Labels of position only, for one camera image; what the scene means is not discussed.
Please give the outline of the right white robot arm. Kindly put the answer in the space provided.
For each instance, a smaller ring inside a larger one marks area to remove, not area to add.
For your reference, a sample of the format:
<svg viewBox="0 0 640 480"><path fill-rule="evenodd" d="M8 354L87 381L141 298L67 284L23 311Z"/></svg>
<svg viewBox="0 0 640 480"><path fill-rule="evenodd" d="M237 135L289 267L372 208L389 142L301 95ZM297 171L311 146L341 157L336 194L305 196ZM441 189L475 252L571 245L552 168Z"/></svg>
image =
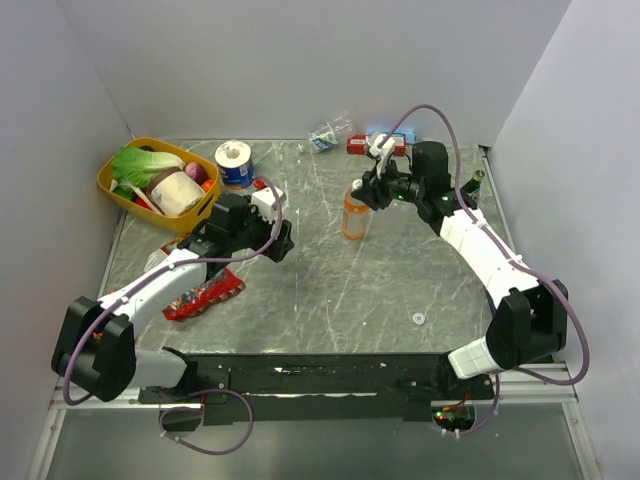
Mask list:
<svg viewBox="0 0 640 480"><path fill-rule="evenodd" d="M561 350L566 344L567 314L558 295L565 288L546 286L526 273L520 257L495 235L466 191L456 191L443 144L415 144L409 169L398 169L395 147L382 134L365 148L374 167L354 183L356 200L377 211L399 200L415 206L418 216L452 247L483 284L493 306L486 333L444 355L437 386L446 397L461 397L472 378L515 369Z"/></svg>

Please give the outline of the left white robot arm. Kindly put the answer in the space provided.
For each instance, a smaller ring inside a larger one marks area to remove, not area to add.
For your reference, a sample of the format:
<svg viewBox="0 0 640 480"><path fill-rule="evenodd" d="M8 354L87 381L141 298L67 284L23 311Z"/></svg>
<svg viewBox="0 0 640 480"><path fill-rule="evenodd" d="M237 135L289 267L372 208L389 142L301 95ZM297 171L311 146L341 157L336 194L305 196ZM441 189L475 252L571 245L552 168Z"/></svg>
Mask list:
<svg viewBox="0 0 640 480"><path fill-rule="evenodd" d="M70 387L103 402L127 388L162 388L177 402L198 389L197 364L171 348L144 350L136 339L150 321L184 293L216 277L232 262L263 255L281 261L293 248L291 224L282 214L285 194L267 187L250 195L223 194L208 218L156 267L131 284L68 307L52 356L63 379L63 397L74 406Z"/></svg>

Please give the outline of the orange juice bottle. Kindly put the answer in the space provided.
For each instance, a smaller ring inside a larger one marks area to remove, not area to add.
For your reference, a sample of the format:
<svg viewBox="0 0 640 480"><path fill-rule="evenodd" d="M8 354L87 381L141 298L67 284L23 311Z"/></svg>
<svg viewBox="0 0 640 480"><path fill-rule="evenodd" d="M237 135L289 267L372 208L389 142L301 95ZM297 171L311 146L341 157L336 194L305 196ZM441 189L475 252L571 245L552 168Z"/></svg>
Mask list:
<svg viewBox="0 0 640 480"><path fill-rule="evenodd" d="M350 188L344 196L342 233L349 240L362 240L368 231L371 210L352 193Z"/></svg>

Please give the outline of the crushed clear plastic bottle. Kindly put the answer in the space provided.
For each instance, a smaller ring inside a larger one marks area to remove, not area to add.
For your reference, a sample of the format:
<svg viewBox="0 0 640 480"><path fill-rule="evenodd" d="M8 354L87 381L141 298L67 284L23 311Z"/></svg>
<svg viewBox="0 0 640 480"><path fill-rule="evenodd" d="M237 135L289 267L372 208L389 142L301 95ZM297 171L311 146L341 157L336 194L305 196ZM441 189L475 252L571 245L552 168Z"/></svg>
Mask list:
<svg viewBox="0 0 640 480"><path fill-rule="evenodd" d="M333 150L354 134L355 125L349 114L343 114L318 126L309 133L309 144L314 152Z"/></svg>

